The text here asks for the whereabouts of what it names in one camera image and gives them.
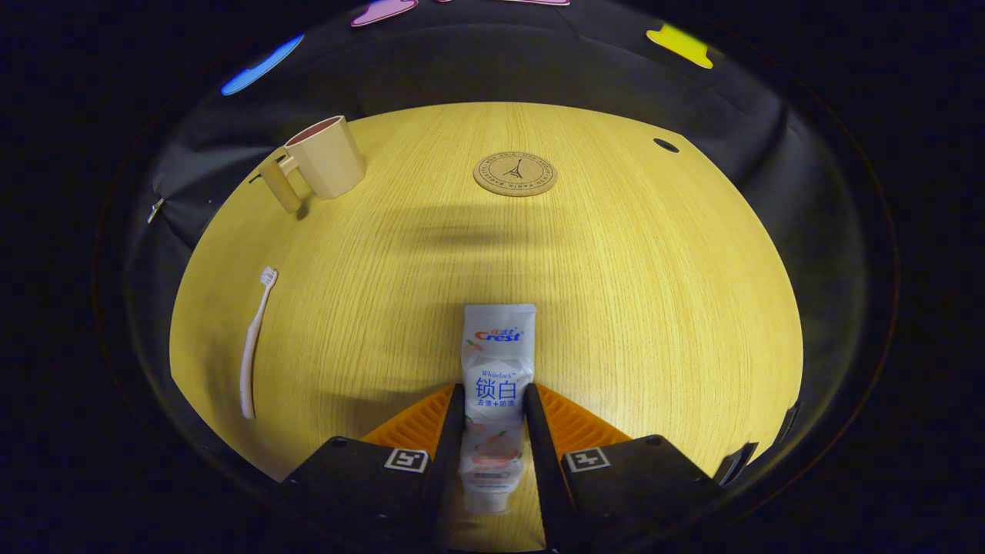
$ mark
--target wooden table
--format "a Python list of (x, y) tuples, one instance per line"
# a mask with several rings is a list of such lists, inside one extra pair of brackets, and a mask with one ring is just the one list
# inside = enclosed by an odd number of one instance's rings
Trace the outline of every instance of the wooden table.
[[(298, 217), (248, 175), (181, 282), (171, 374), (244, 458), (281, 480), (329, 437), (361, 437), (460, 381), (462, 309), (486, 303), (535, 304), (536, 381), (627, 434), (662, 434), (706, 473), (747, 441), (769, 447), (800, 387), (794, 294), (753, 210), (684, 137), (546, 104), (434, 105), (351, 128), (362, 183), (320, 201), (294, 179)], [(479, 187), (475, 164), (507, 150), (554, 164), (555, 187)], [(247, 421), (239, 362), (267, 265), (280, 277)], [(511, 502), (459, 520), (454, 546), (543, 548), (529, 463)]]

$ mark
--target cork coaster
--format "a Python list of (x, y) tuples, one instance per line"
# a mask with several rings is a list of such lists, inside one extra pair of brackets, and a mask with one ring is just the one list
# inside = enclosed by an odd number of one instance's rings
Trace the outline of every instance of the cork coaster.
[(547, 160), (526, 152), (500, 152), (482, 158), (472, 176), (485, 190), (503, 196), (533, 196), (547, 192), (558, 172)]

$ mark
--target toothpaste cap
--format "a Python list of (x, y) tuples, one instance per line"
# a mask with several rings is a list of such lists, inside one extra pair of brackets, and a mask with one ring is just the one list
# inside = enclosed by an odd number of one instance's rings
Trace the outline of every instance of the toothpaste cap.
[(481, 493), (466, 489), (465, 510), (470, 514), (499, 514), (506, 511), (508, 493)]

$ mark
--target cup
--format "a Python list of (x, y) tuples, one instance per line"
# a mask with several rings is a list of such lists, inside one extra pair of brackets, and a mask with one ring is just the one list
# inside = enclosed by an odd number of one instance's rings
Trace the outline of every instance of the cup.
[(285, 156), (268, 157), (259, 169), (271, 192), (289, 213), (300, 208), (301, 201), (288, 183), (288, 173), (298, 170), (315, 196), (322, 200), (348, 192), (366, 174), (365, 160), (343, 115), (304, 129), (291, 137), (284, 150)]

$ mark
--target toothbrush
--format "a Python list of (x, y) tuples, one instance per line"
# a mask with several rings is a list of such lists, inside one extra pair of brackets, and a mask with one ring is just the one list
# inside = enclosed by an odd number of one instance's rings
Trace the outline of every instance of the toothbrush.
[(263, 311), (267, 308), (267, 299), (270, 297), (270, 289), (274, 288), (277, 282), (277, 270), (267, 267), (260, 275), (260, 284), (267, 288), (263, 291), (263, 299), (260, 300), (260, 309), (256, 311), (253, 322), (249, 324), (246, 331), (246, 345), (243, 347), (243, 361), (239, 366), (239, 405), (243, 411), (243, 417), (253, 419), (253, 353), (256, 351), (256, 339), (260, 334), (260, 321), (263, 320)]

